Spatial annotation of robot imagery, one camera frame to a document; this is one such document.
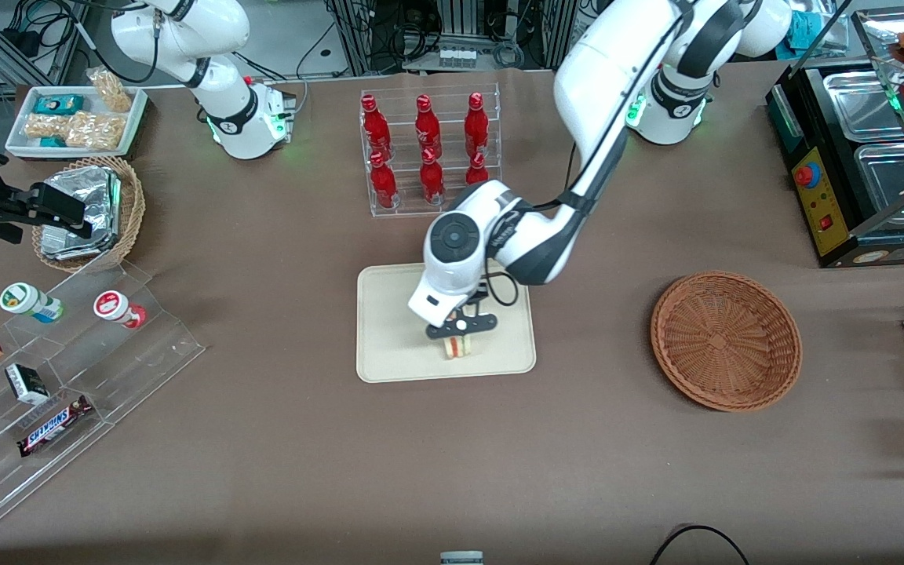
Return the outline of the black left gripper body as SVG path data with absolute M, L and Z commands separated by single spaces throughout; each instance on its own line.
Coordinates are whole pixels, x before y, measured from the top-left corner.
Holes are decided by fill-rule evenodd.
M 470 294 L 466 302 L 459 305 L 451 315 L 449 322 L 454 322 L 455 335 L 473 335 L 469 333 L 469 318 L 481 312 L 482 301 L 490 297 L 490 286 L 486 280 L 481 280 L 479 286 Z

